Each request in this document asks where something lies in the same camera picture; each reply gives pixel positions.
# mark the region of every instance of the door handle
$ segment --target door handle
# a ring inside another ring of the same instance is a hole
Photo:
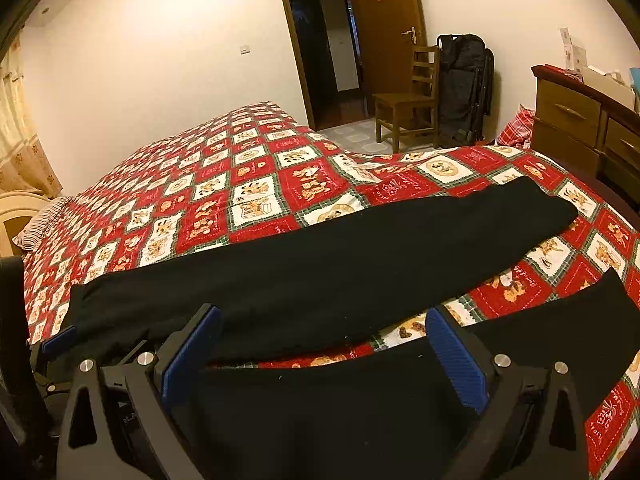
[[[411,35],[411,41],[414,42],[414,44],[417,44],[417,38],[415,37],[415,27],[412,27],[411,30],[408,30],[406,32],[401,32],[400,34],[402,34],[403,36],[410,34]]]
[[[628,140],[625,139],[620,139],[620,142],[622,142],[622,144],[624,144],[626,147],[632,149],[633,151],[635,151],[638,155],[640,155],[640,148],[634,146],[631,142],[629,142]]]
[[[574,116],[577,119],[580,119],[581,121],[586,121],[587,119],[585,119],[584,117],[582,117],[578,112],[576,112],[575,110],[571,110],[571,108],[569,108],[568,106],[564,106],[564,105],[559,105],[556,103],[556,107],[561,109],[564,113],[569,114]]]

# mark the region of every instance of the dresser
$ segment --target dresser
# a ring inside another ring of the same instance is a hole
[[[640,204],[640,116],[569,76],[538,65],[531,147]]]

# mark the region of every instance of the metal bolt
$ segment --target metal bolt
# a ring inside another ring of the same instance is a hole
[[[507,368],[511,366],[511,358],[505,354],[498,354],[494,357],[494,363],[496,363],[500,368]]]
[[[556,372],[558,372],[561,375],[564,375],[565,373],[567,373],[569,371],[569,367],[563,363],[562,361],[558,361],[555,365],[554,368],[556,369]]]
[[[151,352],[142,352],[142,354],[138,356],[137,361],[139,365],[146,366],[154,361],[154,355]]]
[[[91,359],[85,359],[84,361],[82,361],[80,363],[80,371],[81,372],[88,372],[93,367],[94,367],[94,362],[91,361]]]

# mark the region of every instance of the chair seat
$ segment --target chair seat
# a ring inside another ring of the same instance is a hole
[[[422,94],[373,94],[374,99],[382,101],[389,106],[401,104],[423,104],[434,103],[435,99]]]

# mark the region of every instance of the red plaid bag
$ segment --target red plaid bag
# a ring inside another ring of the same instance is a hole
[[[513,146],[514,148],[530,148],[535,114],[535,110],[520,105],[518,113],[504,127],[502,133],[495,139],[495,143],[500,146]]]

